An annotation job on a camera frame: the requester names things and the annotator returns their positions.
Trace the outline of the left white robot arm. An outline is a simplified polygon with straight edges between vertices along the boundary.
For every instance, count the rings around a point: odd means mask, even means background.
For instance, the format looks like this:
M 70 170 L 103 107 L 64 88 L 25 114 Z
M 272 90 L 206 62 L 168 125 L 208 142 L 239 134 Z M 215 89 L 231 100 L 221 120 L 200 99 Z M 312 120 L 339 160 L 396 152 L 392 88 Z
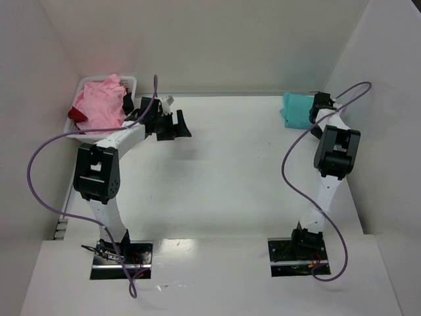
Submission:
M 152 134 L 158 141 L 191 137 L 181 109 L 176 111 L 177 123 L 173 122 L 173 102 L 171 95 L 159 99 L 143 97 L 140 108 L 132 111 L 122 130 L 78 148 L 73 187 L 91 207 L 93 218 L 100 222 L 95 251 L 101 255 L 125 259 L 134 252 L 116 202 L 121 185 L 119 160 Z

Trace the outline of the pink t shirt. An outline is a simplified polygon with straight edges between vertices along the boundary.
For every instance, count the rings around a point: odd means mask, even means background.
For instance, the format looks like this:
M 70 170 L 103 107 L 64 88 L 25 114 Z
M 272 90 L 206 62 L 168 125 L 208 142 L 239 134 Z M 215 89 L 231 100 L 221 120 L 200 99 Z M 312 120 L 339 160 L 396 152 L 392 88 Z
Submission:
M 76 124 L 80 130 L 120 128 L 126 119 L 122 110 L 123 97 L 129 89 L 116 74 L 102 82 L 88 81 L 75 98 L 72 107 L 82 112 L 87 120 Z

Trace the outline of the red t shirt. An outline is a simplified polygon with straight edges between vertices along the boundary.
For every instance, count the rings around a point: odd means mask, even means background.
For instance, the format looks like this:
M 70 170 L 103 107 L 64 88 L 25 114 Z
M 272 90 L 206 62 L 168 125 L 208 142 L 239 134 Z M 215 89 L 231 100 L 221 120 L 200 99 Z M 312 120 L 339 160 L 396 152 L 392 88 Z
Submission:
M 75 107 L 72 107 L 69 110 L 68 118 L 72 120 L 74 124 L 85 122 L 87 120 L 87 117 Z

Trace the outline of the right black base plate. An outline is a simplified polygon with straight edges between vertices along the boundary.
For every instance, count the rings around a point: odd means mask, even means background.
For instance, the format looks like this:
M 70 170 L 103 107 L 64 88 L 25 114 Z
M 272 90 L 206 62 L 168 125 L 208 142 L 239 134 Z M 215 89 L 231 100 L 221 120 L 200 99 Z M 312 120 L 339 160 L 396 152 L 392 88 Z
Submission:
M 322 242 L 317 250 L 297 257 L 291 245 L 291 238 L 269 238 L 268 252 L 272 277 L 331 275 L 325 244 Z

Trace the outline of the teal t shirt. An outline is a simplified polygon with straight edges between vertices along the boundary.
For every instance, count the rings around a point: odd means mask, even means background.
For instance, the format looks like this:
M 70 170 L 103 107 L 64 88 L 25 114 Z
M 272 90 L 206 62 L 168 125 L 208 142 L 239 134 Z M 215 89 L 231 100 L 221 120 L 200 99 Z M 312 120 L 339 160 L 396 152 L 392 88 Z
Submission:
M 300 130 L 308 129 L 312 125 L 309 111 L 312 108 L 313 100 L 313 96 L 285 93 L 283 96 L 284 107 L 280 109 L 284 126 Z

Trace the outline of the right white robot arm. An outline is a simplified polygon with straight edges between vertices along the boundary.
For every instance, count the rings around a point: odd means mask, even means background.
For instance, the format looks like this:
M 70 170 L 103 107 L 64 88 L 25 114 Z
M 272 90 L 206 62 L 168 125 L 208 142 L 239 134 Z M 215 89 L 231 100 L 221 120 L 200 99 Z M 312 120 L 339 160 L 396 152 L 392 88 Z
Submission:
M 335 191 L 351 173 L 359 147 L 360 132 L 349 128 L 341 119 L 330 94 L 318 92 L 309 111 L 312 123 L 320 123 L 311 130 L 319 133 L 319 144 L 314 156 L 320 185 L 316 204 L 299 220 L 292 233 L 292 250 L 298 260 L 316 257 L 322 247 L 325 214 L 328 213 Z

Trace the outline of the black t shirt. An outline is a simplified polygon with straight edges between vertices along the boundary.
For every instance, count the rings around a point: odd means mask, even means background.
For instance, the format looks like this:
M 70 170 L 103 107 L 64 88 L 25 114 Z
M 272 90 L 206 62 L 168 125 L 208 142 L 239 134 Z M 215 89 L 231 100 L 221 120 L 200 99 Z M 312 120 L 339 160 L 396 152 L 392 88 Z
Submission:
M 123 97 L 122 110 L 126 116 L 129 116 L 134 111 L 134 102 L 131 92 Z

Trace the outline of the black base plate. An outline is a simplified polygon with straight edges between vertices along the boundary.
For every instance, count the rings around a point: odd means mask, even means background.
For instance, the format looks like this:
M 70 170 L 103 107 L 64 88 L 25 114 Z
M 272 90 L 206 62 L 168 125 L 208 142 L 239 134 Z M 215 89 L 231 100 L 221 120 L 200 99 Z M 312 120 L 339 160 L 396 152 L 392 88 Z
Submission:
M 291 238 L 269 238 L 268 252 L 272 277 L 331 275 L 325 244 L 322 242 L 317 250 L 297 257 L 291 245 Z
M 122 265 L 113 252 L 100 250 L 99 244 L 96 248 L 84 247 L 93 252 L 93 263 L 89 277 L 91 280 L 121 280 L 126 278 Z M 150 279 L 152 256 L 152 241 L 132 241 L 131 253 L 123 257 L 129 275 L 136 280 Z

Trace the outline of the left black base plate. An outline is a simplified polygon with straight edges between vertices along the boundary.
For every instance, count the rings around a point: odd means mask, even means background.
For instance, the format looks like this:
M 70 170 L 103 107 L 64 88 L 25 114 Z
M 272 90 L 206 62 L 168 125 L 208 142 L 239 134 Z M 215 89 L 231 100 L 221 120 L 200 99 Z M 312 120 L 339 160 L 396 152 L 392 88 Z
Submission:
M 121 280 L 126 278 L 122 265 L 113 252 L 100 250 L 99 244 L 96 248 L 84 247 L 93 252 L 93 263 L 89 277 L 91 280 Z M 136 280 L 150 279 L 152 256 L 152 241 L 132 241 L 131 253 L 123 257 L 129 275 Z

